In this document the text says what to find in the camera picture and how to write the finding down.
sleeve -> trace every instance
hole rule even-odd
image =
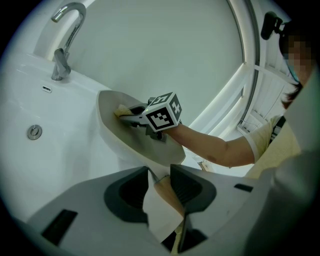
[[[254,155],[254,163],[256,163],[263,155],[263,153],[267,150],[273,129],[279,119],[280,116],[275,116],[271,118],[268,123],[244,135],[252,149]]]

sink drain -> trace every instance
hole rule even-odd
[[[30,140],[38,139],[41,136],[41,134],[42,134],[42,128],[37,124],[31,125],[31,127],[28,129],[26,133],[26,135]]]

sponge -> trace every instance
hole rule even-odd
[[[133,115],[131,110],[122,104],[118,106],[118,108],[114,111],[114,114],[116,115],[117,118],[123,115]]]

faucet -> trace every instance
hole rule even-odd
[[[77,10],[79,12],[79,21],[76,23],[71,35],[66,41],[63,49],[58,48],[54,51],[55,66],[51,78],[56,81],[66,78],[70,72],[71,68],[68,65],[67,59],[69,57],[69,48],[76,34],[81,28],[86,17],[86,7],[80,2],[71,2],[61,7],[52,17],[51,20],[55,23],[59,22],[61,18],[68,12],[72,10]]]

yellow shirt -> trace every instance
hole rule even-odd
[[[258,179],[263,170],[277,167],[282,161],[301,152],[296,137],[287,122],[269,145],[273,128],[279,119],[279,116],[273,117],[267,124],[244,136],[251,146],[255,162],[245,177]]]

